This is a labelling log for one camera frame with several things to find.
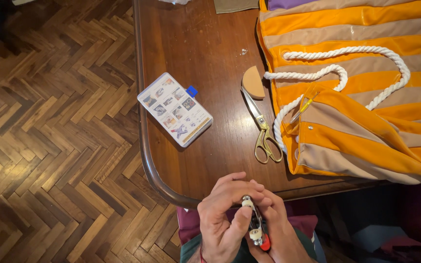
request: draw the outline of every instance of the scissors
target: scissors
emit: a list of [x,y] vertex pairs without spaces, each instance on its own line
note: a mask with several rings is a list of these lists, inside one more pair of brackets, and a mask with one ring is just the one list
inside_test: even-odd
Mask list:
[[[282,158],[283,158],[282,149],[277,144],[277,141],[274,140],[274,138],[272,138],[272,136],[270,135],[270,132],[269,132],[270,127],[266,122],[266,118],[264,117],[264,115],[261,114],[258,107],[256,106],[256,103],[254,103],[253,99],[249,96],[248,92],[243,87],[241,87],[241,91],[243,92],[246,102],[248,103],[249,109],[251,113],[253,114],[253,117],[256,120],[256,123],[258,123],[259,129],[261,130],[258,136],[258,140],[256,141],[256,147],[254,148],[254,155],[256,156],[256,159],[262,164],[268,163],[269,158],[271,158],[275,162],[282,161]],[[277,146],[277,149],[279,150],[279,153],[280,153],[280,158],[276,159],[274,157],[274,155],[272,154],[272,150],[269,148],[267,141],[271,141],[273,144]],[[264,152],[266,153],[265,160],[261,160],[259,158],[258,152],[257,152],[258,147],[263,149]]]

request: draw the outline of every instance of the herringbone parquet floor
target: herringbone parquet floor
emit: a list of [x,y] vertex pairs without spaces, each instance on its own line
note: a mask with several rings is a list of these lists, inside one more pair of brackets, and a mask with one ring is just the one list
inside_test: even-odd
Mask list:
[[0,57],[0,262],[179,261],[139,152],[131,0],[37,0]]

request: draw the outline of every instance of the hand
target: hand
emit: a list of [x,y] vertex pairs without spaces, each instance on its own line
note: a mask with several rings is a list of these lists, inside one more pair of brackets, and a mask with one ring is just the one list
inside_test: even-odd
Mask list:
[[272,200],[271,206],[258,206],[263,218],[266,219],[271,250],[269,253],[262,251],[259,246],[254,245],[249,235],[246,235],[249,252],[258,263],[315,263],[289,223],[282,198],[268,190],[262,193]]
[[238,253],[241,239],[248,232],[253,210],[244,206],[228,221],[225,212],[243,195],[249,195],[258,206],[270,206],[272,200],[261,192],[264,186],[258,183],[239,181],[245,172],[229,174],[220,178],[210,195],[197,206],[201,218],[202,258],[207,263],[230,263]]

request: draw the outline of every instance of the scissor blade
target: scissor blade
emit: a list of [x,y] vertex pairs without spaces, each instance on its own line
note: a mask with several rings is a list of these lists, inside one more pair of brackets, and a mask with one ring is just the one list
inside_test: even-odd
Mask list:
[[259,111],[258,107],[256,106],[256,103],[254,103],[254,100],[249,96],[248,92],[245,90],[245,88],[241,87],[241,91],[243,92],[243,95],[245,96],[245,99],[248,103],[249,110],[251,111],[251,114],[253,114],[254,118],[257,118],[261,116],[261,112]]

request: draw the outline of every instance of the plastic bag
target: plastic bag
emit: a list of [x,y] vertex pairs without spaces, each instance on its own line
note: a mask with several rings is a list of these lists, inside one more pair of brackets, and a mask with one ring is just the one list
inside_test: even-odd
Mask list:
[[191,0],[159,0],[159,1],[168,2],[168,3],[172,3],[172,4],[182,4],[182,5],[185,5],[185,4],[187,4]]

